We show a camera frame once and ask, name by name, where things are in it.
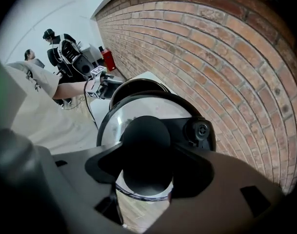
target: red container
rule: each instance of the red container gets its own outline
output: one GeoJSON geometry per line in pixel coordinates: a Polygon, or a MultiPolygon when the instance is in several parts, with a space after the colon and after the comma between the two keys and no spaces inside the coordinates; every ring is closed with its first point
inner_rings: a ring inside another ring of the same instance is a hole
{"type": "Polygon", "coordinates": [[[113,55],[111,54],[111,51],[108,49],[105,49],[101,52],[101,55],[104,58],[104,61],[106,63],[106,68],[108,71],[113,71],[116,68],[113,55]]]}

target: black knob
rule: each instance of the black knob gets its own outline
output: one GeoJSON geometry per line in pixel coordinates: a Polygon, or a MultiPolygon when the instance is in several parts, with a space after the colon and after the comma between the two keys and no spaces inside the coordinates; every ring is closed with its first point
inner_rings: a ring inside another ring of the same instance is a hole
{"type": "Polygon", "coordinates": [[[185,126],[185,133],[188,140],[196,145],[198,145],[199,142],[206,140],[210,131],[210,124],[203,119],[193,119],[185,126]]]}

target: red brick wall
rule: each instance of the red brick wall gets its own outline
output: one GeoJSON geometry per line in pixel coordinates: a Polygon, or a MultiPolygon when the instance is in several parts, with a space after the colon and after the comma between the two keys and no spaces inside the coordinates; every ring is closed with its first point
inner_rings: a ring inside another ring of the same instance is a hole
{"type": "Polygon", "coordinates": [[[218,152],[287,192],[297,180],[296,43],[270,3],[112,0],[96,18],[127,78],[154,73],[213,122],[218,152]]]}

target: white sleeve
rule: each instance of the white sleeve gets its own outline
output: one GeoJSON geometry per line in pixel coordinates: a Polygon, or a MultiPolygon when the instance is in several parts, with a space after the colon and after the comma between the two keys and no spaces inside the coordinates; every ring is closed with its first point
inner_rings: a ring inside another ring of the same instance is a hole
{"type": "Polygon", "coordinates": [[[29,61],[17,61],[15,63],[7,64],[11,67],[22,69],[28,69],[32,72],[32,78],[37,81],[41,88],[52,98],[59,85],[59,77],[50,73],[49,71],[29,62],[29,61]]]}

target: table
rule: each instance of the table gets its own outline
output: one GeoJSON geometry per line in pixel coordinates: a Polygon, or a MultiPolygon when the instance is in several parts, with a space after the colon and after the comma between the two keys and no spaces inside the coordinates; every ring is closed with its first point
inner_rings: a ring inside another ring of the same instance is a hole
{"type": "MultiPolygon", "coordinates": [[[[170,89],[162,80],[160,80],[152,72],[147,71],[147,72],[140,74],[132,79],[139,79],[139,78],[150,79],[150,80],[159,82],[159,83],[163,84],[164,86],[166,86],[172,94],[176,95],[176,93],[172,89],[170,89]]],[[[103,119],[105,118],[106,114],[109,111],[109,103],[110,103],[109,99],[95,99],[90,103],[91,112],[94,116],[95,123],[98,128],[100,127],[103,119]]]]}

